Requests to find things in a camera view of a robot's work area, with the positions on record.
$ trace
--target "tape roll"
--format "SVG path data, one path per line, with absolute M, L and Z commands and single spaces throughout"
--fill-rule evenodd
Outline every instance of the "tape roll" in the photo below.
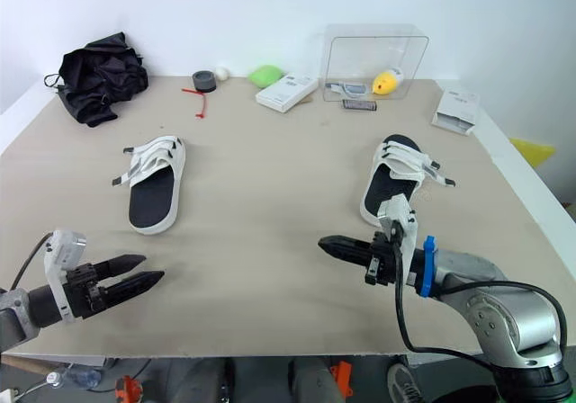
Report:
M 210 70 L 200 70 L 192 75 L 194 88 L 202 93 L 209 93 L 216 89 L 216 78 Z

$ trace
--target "yellow rubber duck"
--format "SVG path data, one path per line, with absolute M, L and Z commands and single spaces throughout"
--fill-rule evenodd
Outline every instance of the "yellow rubber duck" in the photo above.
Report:
M 404 74 L 399 68 L 390 68 L 378 75 L 372 82 L 374 94 L 386 95 L 394 91 L 404 80 Z

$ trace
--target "white box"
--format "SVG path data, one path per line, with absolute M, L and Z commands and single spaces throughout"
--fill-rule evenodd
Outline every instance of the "white box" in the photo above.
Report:
M 288 74 L 256 94 L 256 101 L 284 113 L 316 88 L 318 78 Z
M 470 135 L 479 110 L 479 95 L 446 89 L 434 112 L 432 124 L 462 135 Z

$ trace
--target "folded umbrella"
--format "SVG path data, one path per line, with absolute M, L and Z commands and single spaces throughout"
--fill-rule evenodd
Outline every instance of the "folded umbrella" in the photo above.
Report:
M 110 105 L 131 100 L 148 87 L 142 58 L 126 44 L 123 32 L 66 54 L 58 75 L 64 85 L 48 85 L 52 75 L 44 84 L 56 87 L 70 115 L 89 127 L 118 118 Z

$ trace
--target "clear acrylic box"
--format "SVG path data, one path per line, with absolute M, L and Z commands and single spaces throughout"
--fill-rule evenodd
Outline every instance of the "clear acrylic box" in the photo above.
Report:
M 404 98 L 428 46 L 428 36 L 410 24 L 333 24 L 325 36 L 320 73 L 327 102 Z M 399 68 L 403 81 L 390 94 L 373 94 L 373 80 L 390 68 Z M 352 91 L 365 85 L 367 94 L 337 93 L 335 83 L 350 84 Z

